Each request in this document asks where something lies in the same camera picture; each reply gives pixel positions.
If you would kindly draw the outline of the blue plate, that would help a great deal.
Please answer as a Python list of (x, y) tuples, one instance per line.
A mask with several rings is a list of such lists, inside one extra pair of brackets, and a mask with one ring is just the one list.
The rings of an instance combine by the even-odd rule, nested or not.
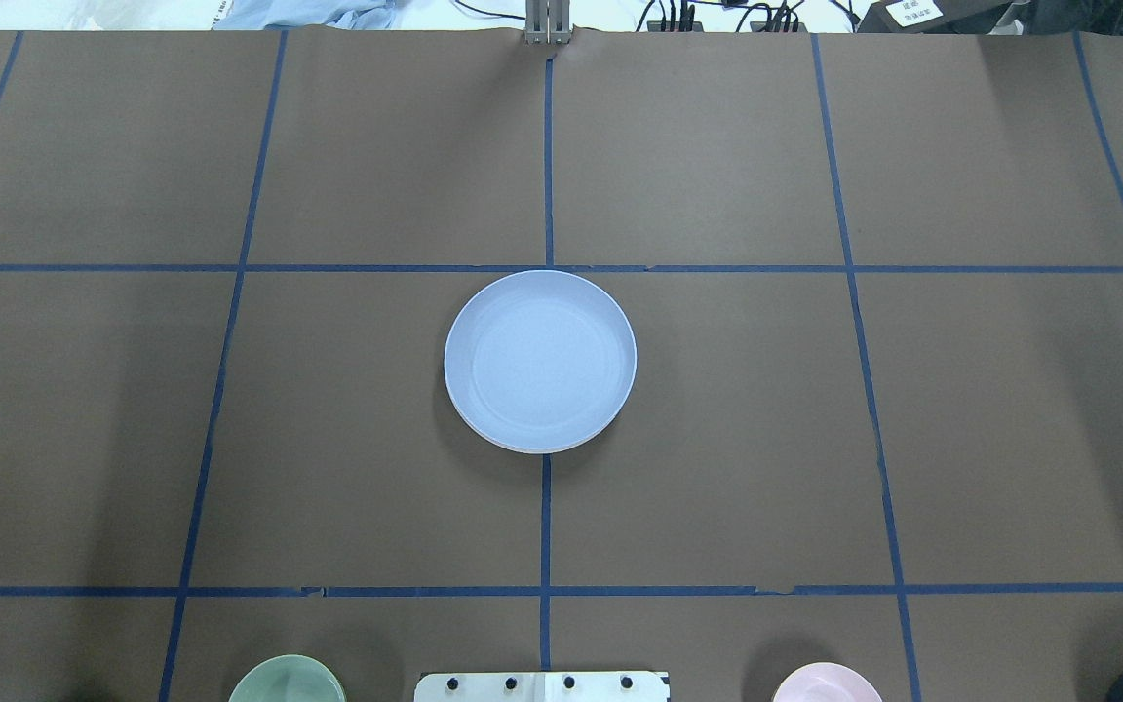
[(474, 293), (442, 347), (448, 392), (632, 394), (638, 343), (623, 307), (588, 279), (527, 270)]

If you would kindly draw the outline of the pink plate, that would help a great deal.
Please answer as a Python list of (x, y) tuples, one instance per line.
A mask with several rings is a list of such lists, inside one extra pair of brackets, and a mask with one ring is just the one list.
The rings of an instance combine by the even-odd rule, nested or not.
[(456, 413), (481, 439), (501, 449), (545, 454), (578, 448), (606, 430), (628, 404), (612, 394), (490, 394), (450, 392)]

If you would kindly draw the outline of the small pink bowl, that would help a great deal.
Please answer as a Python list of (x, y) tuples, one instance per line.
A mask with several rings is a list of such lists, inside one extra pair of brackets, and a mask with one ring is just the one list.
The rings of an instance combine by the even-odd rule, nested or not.
[(814, 662), (785, 676), (772, 701), (882, 701), (868, 680), (833, 662)]

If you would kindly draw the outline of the green bowl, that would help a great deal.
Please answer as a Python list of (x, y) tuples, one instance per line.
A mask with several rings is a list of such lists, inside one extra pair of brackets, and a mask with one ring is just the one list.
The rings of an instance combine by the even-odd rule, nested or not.
[(258, 663), (241, 676), (228, 701), (347, 701), (334, 671), (302, 654)]

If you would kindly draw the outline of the black box with label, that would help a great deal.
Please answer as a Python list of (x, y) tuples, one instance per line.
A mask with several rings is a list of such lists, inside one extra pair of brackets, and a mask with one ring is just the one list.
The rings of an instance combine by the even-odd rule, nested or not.
[(1025, 1), (876, 1), (856, 34), (985, 35)]

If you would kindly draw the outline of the light blue cloth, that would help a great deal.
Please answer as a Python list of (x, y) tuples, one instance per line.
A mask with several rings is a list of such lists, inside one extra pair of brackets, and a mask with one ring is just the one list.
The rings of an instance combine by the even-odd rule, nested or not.
[(343, 30), (383, 30), (398, 16), (398, 1), (227, 1), (213, 30), (285, 30), (328, 26)]

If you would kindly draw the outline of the white metal bracket plate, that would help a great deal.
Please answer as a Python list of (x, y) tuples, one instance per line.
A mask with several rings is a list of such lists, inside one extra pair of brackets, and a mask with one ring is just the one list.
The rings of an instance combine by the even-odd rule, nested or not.
[(420, 677), (414, 701), (670, 701), (654, 671), (445, 672)]

